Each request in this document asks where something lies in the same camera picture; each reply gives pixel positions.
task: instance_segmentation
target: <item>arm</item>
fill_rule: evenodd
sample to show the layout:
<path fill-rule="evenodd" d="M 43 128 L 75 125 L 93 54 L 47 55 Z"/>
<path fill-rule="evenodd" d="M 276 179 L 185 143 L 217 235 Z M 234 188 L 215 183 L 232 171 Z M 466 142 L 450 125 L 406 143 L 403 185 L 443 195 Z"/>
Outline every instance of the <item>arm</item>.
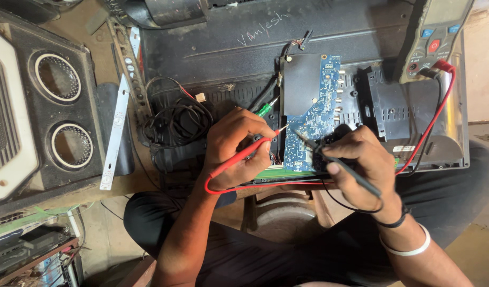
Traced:
<path fill-rule="evenodd" d="M 210 129 L 203 172 L 161 247 L 153 286 L 195 286 L 206 251 L 209 223 L 219 198 L 204 190 L 204 180 L 211 170 L 237 153 L 242 140 L 254 134 L 276 136 L 264 119 L 241 108 L 235 108 Z M 210 189 L 222 191 L 252 180 L 271 164 L 269 148 L 270 142 L 263 143 L 253 158 L 242 160 L 212 179 Z"/>
<path fill-rule="evenodd" d="M 376 220 L 391 224 L 401 217 L 402 203 L 394 189 L 395 159 L 367 127 L 362 126 L 342 140 L 325 147 L 324 153 L 333 157 L 355 158 L 365 178 L 382 191 L 384 207 L 380 212 L 372 214 Z M 328 172 L 351 204 L 366 210 L 380 207 L 381 202 L 359 186 L 337 163 L 330 163 Z M 416 250 L 426 239 L 424 231 L 410 214 L 397 228 L 378 227 L 383 242 L 397 251 Z M 398 277 L 407 287 L 472 286 L 464 273 L 434 241 L 417 255 L 400 256 L 388 252 L 388 256 Z"/>

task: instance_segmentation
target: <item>speaker box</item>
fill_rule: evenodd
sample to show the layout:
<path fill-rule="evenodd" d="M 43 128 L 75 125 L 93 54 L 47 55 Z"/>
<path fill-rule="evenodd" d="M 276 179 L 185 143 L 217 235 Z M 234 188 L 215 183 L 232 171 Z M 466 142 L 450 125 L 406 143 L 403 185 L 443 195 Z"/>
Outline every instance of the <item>speaker box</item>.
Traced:
<path fill-rule="evenodd" d="M 0 200 L 100 177 L 100 122 L 88 49 L 0 10 Z"/>

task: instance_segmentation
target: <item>fingernail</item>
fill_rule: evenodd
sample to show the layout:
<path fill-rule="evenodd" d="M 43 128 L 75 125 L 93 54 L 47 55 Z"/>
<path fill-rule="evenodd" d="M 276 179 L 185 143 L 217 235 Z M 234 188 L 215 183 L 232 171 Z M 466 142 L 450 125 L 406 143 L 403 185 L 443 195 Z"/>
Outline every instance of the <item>fingernail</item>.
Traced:
<path fill-rule="evenodd" d="M 330 173 L 330 175 L 335 175 L 340 172 L 340 166 L 336 162 L 331 162 L 326 169 Z"/>

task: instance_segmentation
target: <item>circuit board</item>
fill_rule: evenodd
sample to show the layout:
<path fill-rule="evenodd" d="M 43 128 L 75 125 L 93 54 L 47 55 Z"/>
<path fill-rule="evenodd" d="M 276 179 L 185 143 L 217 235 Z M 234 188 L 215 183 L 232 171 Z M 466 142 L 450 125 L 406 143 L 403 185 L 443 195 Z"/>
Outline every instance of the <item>circuit board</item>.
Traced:
<path fill-rule="evenodd" d="M 298 130 L 305 137 L 330 141 L 335 130 L 335 99 L 340 71 L 340 56 L 321 55 L 318 99 L 303 115 L 287 116 L 284 169 L 293 171 L 323 171 L 325 162 L 313 155 L 311 148 L 294 133 Z"/>

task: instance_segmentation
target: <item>multimeter button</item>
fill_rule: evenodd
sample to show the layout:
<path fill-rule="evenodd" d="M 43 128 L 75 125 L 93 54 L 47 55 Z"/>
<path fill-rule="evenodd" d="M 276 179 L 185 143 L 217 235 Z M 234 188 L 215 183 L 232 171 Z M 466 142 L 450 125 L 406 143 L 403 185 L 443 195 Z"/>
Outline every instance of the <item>multimeter button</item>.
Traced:
<path fill-rule="evenodd" d="M 433 53 L 439 48 L 439 40 L 434 40 L 432 43 L 428 46 L 428 52 Z"/>
<path fill-rule="evenodd" d="M 458 29 L 461 27 L 460 24 L 448 27 L 448 33 L 457 33 Z"/>
<path fill-rule="evenodd" d="M 425 29 L 423 30 L 423 33 L 421 33 L 421 37 L 422 38 L 425 38 L 425 37 L 430 37 L 432 35 L 432 33 L 434 32 L 434 30 L 431 30 L 431 29 Z"/>

